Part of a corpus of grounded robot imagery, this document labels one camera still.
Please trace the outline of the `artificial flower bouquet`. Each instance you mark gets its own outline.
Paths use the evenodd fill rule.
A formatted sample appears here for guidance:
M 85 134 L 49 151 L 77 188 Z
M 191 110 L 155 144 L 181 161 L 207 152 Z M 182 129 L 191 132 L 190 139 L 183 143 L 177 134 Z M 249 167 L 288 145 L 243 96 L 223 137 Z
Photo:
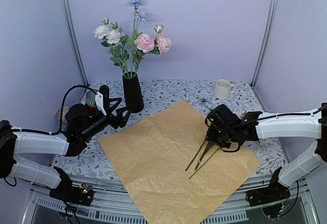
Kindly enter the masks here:
M 211 155 L 209 155 L 207 159 L 205 159 L 205 157 L 208 155 L 208 153 L 210 152 L 210 150 L 212 148 L 214 149 L 213 153 Z M 205 164 L 208 163 L 209 160 L 219 150 L 220 150 L 220 147 L 217 144 L 215 144 L 211 141 L 208 141 L 208 140 L 204 140 L 185 169 L 185 171 L 188 171 L 189 168 L 193 165 L 193 163 L 195 163 L 194 172 L 189 176 L 188 179 L 189 180 L 192 179 L 200 171 L 200 169 L 202 169 L 202 167 L 204 167 Z

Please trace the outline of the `orange wrapping paper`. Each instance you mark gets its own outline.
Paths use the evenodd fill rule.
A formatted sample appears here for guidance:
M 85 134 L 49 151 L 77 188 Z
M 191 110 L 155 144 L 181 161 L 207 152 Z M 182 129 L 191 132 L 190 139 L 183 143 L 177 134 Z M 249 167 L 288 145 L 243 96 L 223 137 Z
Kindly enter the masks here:
M 204 116 L 185 101 L 100 138 L 119 180 L 148 223 L 200 223 L 254 173 L 261 161 L 247 147 L 189 166 L 204 140 Z

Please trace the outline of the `pink rose stem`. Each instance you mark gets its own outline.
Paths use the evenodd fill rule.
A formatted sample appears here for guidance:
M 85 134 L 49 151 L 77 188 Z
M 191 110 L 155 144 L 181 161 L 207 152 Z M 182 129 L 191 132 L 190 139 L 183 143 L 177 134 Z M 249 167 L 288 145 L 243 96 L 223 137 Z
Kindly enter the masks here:
M 137 39 L 134 41 L 138 59 L 137 71 L 146 54 L 159 55 L 170 50 L 172 42 L 168 36 L 163 34 L 164 28 L 164 25 L 156 25 L 154 27 L 155 37 L 138 32 Z

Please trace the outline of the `thin blue flower stem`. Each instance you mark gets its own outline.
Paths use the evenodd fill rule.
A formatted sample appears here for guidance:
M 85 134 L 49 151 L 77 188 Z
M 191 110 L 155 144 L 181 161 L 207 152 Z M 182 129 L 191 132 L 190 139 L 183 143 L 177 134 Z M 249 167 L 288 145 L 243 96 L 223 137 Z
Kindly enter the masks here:
M 134 6 L 134 18 L 133 18 L 133 30 L 132 30 L 132 60 L 131 60 L 131 72 L 136 75 L 138 59 L 136 56 L 136 45 L 134 41 L 138 36 L 138 29 L 141 22 L 145 23 L 145 19 L 149 17 L 148 13 L 144 10 L 139 9 L 142 4 L 142 0 L 130 0 L 128 2 L 130 5 Z

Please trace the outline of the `white rose stem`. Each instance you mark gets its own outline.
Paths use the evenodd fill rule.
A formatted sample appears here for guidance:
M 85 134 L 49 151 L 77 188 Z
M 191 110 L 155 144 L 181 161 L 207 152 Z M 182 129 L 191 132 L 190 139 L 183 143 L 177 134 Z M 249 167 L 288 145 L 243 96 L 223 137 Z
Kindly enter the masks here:
M 129 78 L 128 74 L 128 59 L 129 54 L 125 48 L 128 35 L 124 35 L 123 29 L 118 23 L 110 23 L 109 18 L 103 18 L 101 25 L 94 30 L 94 38 L 101 41 L 101 45 L 108 49 L 110 60 L 115 66 L 120 67 L 123 76 Z

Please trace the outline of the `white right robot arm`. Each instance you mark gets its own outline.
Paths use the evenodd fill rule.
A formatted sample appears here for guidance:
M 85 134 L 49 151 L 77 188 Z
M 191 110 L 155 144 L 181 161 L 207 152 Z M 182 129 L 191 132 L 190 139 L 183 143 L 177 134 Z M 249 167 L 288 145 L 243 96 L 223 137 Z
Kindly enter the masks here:
M 290 113 L 248 111 L 242 117 L 226 105 L 219 105 L 205 118 L 207 140 L 224 152 L 231 143 L 242 146 L 246 141 L 269 138 L 311 138 L 313 143 L 292 162 L 275 174 L 276 179 L 264 191 L 268 201 L 276 201 L 298 179 L 326 163 L 326 103 L 318 109 Z

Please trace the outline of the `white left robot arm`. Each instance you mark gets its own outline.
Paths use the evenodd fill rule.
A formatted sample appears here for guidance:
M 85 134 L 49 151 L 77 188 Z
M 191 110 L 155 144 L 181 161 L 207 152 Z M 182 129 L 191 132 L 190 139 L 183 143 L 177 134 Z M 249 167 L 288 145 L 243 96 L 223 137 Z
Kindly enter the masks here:
M 133 106 L 119 108 L 121 98 L 95 98 L 95 107 L 82 103 L 73 105 L 65 114 L 67 129 L 44 132 L 14 127 L 7 120 L 1 121 L 1 178 L 14 177 L 46 185 L 72 200 L 76 189 L 62 181 L 64 172 L 20 158 L 21 154 L 53 154 L 66 157 L 78 156 L 88 142 L 107 126 L 114 129 L 126 125 Z

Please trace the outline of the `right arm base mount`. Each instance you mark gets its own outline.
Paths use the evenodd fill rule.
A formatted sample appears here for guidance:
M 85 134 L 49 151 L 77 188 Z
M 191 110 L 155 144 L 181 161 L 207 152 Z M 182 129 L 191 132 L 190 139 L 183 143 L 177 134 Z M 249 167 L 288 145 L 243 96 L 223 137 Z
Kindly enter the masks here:
M 278 175 L 281 167 L 276 169 L 267 187 L 249 190 L 246 192 L 245 199 L 249 202 L 251 207 L 273 203 L 279 200 L 288 200 L 291 196 L 289 187 L 281 185 L 278 180 Z M 270 219 L 279 218 L 286 207 L 286 204 L 277 204 L 274 206 L 264 207 L 263 213 Z

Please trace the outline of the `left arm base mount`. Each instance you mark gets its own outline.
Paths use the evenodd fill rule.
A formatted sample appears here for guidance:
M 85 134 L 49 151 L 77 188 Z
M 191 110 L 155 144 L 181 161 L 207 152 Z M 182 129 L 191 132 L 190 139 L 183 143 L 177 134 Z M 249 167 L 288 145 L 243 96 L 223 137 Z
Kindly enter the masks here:
M 82 183 L 75 187 L 70 177 L 62 169 L 58 167 L 54 167 L 54 169 L 59 173 L 61 181 L 56 188 L 50 190 L 49 196 L 64 203 L 90 207 L 94 196 L 92 185 Z

